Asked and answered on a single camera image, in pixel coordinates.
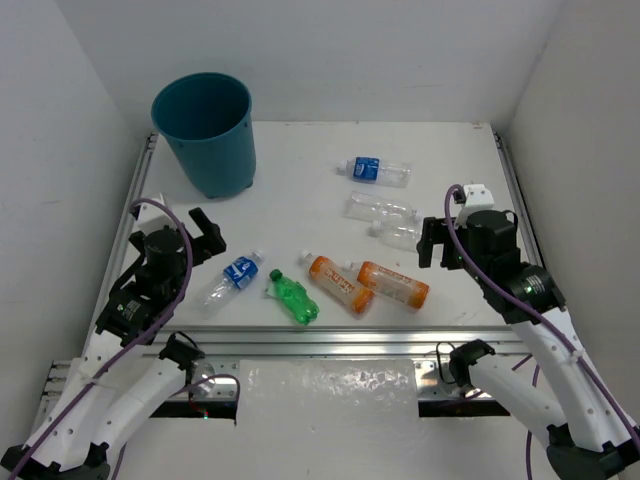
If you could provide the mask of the orange bottle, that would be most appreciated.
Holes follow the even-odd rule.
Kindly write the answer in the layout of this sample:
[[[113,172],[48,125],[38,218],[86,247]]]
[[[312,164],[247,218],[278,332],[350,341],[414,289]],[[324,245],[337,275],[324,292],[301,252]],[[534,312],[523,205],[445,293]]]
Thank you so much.
[[[374,293],[413,310],[423,307],[430,291],[426,283],[375,262],[347,261],[343,264],[343,269]]]
[[[299,262],[310,279],[352,315],[360,317],[367,312],[374,300],[373,291],[344,273],[333,260],[302,251]]]

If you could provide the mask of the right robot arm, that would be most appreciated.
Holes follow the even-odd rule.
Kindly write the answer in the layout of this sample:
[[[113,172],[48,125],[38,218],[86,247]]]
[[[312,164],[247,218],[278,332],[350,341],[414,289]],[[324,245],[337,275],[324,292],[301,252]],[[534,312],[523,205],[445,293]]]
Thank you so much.
[[[461,390],[491,395],[540,442],[561,479],[610,479],[639,460],[639,426],[612,397],[573,328],[552,276],[525,262],[517,245],[517,217],[481,210],[465,221],[428,217],[416,250],[431,265],[465,270],[489,306],[528,348],[553,391],[546,396],[503,368],[497,352],[477,339],[454,348],[448,371]]]

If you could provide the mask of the clear crushed bottle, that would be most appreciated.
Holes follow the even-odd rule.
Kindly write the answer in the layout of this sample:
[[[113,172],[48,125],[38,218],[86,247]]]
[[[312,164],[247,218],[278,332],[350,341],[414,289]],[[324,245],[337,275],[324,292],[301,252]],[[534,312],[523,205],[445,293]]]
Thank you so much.
[[[358,191],[350,193],[343,214],[352,220],[397,225],[417,223],[422,219],[421,212],[406,202]]]

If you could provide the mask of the blue label bottle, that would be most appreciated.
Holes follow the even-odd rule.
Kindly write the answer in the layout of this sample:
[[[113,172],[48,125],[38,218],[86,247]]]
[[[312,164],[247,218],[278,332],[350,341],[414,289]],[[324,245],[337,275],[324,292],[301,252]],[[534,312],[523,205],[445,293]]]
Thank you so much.
[[[341,161],[336,167],[336,173],[356,182],[405,188],[410,180],[411,165],[359,156]]]
[[[264,261],[264,252],[254,250],[237,257],[204,288],[198,300],[205,318],[215,316],[254,280]]]

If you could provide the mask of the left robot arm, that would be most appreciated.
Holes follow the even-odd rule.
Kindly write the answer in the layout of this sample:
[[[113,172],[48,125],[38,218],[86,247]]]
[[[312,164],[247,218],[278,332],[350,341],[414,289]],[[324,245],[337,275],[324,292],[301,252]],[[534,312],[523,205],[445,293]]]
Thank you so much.
[[[193,237],[165,206],[155,218],[145,217],[149,205],[134,204],[139,227],[129,242],[139,256],[113,283],[54,409],[24,444],[4,453],[1,465],[11,478],[108,478],[112,455],[165,400],[190,388],[205,354],[170,335],[145,374],[117,392],[184,299],[193,268],[226,250],[219,226],[201,209],[189,212],[201,232]]]

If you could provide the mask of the green plastic bottle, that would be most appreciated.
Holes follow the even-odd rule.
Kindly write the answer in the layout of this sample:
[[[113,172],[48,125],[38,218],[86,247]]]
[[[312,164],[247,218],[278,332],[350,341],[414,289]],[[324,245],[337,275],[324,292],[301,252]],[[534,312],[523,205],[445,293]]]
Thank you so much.
[[[300,325],[309,325],[320,313],[318,305],[309,297],[304,286],[285,276],[279,269],[269,273],[266,294],[279,301]]]

